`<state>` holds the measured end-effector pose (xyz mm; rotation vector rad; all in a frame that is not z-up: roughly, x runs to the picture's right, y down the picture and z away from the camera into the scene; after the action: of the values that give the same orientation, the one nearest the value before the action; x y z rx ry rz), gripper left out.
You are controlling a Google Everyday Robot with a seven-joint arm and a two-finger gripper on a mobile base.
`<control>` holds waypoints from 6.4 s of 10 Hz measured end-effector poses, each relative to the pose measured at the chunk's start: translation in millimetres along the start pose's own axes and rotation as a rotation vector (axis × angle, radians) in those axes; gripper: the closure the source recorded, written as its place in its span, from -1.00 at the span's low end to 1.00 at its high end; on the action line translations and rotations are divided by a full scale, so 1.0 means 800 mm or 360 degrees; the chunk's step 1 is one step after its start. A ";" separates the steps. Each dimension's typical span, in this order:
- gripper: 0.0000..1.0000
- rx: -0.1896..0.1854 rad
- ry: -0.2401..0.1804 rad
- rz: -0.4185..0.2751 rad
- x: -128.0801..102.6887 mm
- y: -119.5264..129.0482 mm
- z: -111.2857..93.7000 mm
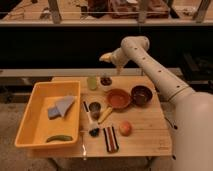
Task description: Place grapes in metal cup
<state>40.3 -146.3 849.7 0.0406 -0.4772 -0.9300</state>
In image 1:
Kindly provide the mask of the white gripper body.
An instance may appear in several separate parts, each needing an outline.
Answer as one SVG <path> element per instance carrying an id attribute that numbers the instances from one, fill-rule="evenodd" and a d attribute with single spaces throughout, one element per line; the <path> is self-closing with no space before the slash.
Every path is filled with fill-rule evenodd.
<path id="1" fill-rule="evenodd" d="M 117 48 L 112 52 L 110 60 L 116 67 L 120 68 L 124 67 L 129 61 L 128 57 L 121 48 Z"/>

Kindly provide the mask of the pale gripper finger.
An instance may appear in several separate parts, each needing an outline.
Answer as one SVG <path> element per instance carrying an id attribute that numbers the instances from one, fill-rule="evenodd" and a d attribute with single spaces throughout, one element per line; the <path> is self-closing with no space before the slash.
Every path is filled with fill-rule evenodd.
<path id="1" fill-rule="evenodd" d="M 110 63 L 111 62 L 111 53 L 105 53 L 103 54 L 100 58 L 99 58 L 100 61 L 103 61 L 103 62 L 108 62 Z"/>
<path id="2" fill-rule="evenodd" d="M 116 74 L 120 75 L 122 70 L 123 70 L 123 67 L 120 67 L 120 66 L 116 67 Z"/>

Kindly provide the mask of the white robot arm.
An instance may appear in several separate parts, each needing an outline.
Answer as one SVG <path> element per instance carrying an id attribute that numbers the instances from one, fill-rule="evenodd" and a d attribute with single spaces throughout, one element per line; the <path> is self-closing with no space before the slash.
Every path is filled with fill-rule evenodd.
<path id="1" fill-rule="evenodd" d="M 197 92 L 148 54 L 149 39 L 128 36 L 119 48 L 99 60 L 118 72 L 134 61 L 174 106 L 172 171 L 213 171 L 213 94 Z"/>

